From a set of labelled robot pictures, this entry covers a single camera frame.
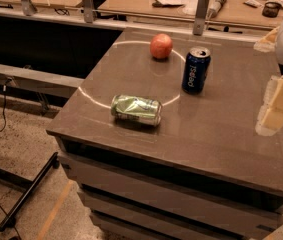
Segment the blue pepsi can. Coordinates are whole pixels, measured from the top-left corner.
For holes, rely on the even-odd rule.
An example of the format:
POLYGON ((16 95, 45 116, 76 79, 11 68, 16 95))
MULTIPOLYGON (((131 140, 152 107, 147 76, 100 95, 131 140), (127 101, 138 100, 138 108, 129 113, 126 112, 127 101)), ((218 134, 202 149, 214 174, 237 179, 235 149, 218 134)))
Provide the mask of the blue pepsi can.
POLYGON ((190 94, 200 93, 205 84, 211 61, 210 50, 206 47, 192 47, 186 56, 182 89, 190 94))

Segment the crushed green soda can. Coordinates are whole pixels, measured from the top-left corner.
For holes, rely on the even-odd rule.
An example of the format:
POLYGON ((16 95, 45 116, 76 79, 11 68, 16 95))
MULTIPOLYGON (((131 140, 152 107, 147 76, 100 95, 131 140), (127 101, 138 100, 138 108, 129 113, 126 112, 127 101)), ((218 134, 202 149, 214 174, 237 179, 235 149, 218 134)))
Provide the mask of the crushed green soda can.
POLYGON ((116 119, 158 126, 162 105, 159 101, 138 96, 116 95, 111 103, 111 115, 116 119))

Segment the dark round cup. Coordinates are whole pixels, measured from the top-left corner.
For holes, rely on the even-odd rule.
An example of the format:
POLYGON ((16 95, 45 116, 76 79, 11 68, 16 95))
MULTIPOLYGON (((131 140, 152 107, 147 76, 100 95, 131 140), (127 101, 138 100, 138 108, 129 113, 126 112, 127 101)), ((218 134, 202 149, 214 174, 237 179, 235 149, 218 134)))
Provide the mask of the dark round cup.
POLYGON ((278 2, 267 2, 262 10, 262 15, 269 18, 275 18, 279 13, 280 8, 281 5, 278 2))

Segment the grey handheld tool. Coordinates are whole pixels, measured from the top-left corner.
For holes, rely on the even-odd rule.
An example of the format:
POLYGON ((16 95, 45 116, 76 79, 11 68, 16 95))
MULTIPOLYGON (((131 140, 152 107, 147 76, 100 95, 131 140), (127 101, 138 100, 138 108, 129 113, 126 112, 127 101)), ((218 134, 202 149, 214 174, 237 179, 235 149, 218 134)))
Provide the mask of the grey handheld tool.
POLYGON ((209 7, 208 16, 211 18, 216 17, 226 2, 227 0, 214 0, 209 7))

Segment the red apple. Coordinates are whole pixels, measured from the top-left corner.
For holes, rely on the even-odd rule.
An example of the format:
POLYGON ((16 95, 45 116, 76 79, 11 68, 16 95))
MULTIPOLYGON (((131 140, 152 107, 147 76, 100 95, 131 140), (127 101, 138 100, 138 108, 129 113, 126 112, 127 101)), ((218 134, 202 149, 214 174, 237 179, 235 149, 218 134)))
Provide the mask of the red apple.
POLYGON ((150 42, 150 53, 156 59, 167 58, 173 48, 172 39, 167 34, 157 34, 150 42))

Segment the grey drawer cabinet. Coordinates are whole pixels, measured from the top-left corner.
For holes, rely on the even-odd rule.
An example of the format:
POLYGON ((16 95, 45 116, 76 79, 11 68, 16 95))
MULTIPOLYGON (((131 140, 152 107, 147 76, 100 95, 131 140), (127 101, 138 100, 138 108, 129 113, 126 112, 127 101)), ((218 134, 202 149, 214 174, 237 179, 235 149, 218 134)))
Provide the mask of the grey drawer cabinet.
POLYGON ((262 239, 283 224, 283 129, 255 124, 271 54, 219 35, 175 35, 168 59, 151 33, 125 30, 48 126, 98 227, 132 240, 262 239), (192 47, 210 50, 204 88, 182 89, 192 47), (116 95, 157 100, 156 127, 111 115, 116 95))

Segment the black metal stand base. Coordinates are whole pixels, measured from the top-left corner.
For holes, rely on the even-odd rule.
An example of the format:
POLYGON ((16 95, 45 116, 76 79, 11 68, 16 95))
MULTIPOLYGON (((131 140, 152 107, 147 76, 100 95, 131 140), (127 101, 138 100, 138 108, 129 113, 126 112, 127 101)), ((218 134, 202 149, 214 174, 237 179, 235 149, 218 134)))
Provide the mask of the black metal stand base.
POLYGON ((26 201, 31 197, 34 190, 38 187, 40 182, 46 176, 51 168, 57 169, 59 167, 58 153, 54 152, 49 160, 45 163, 39 173, 33 180, 29 180, 13 174, 9 171, 0 168, 0 181, 7 183, 9 186, 15 186, 23 190, 22 195, 12 206, 12 208, 5 214, 4 219, 0 223, 0 232, 4 232, 7 228, 13 228, 16 224, 16 215, 26 201))

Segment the grey metal bracket post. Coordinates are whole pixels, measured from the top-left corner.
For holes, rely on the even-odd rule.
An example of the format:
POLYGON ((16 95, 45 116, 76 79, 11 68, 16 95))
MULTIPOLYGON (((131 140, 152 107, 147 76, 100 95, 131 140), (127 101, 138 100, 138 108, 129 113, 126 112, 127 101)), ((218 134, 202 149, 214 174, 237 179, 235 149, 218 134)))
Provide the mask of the grey metal bracket post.
POLYGON ((84 21, 86 23, 93 23, 95 19, 93 0, 82 0, 84 21))
POLYGON ((203 34, 209 2, 210 0, 198 0, 193 27, 194 35, 201 36, 203 34))
POLYGON ((21 0, 22 11, 26 16, 32 16, 37 13, 36 7, 31 0, 21 0))

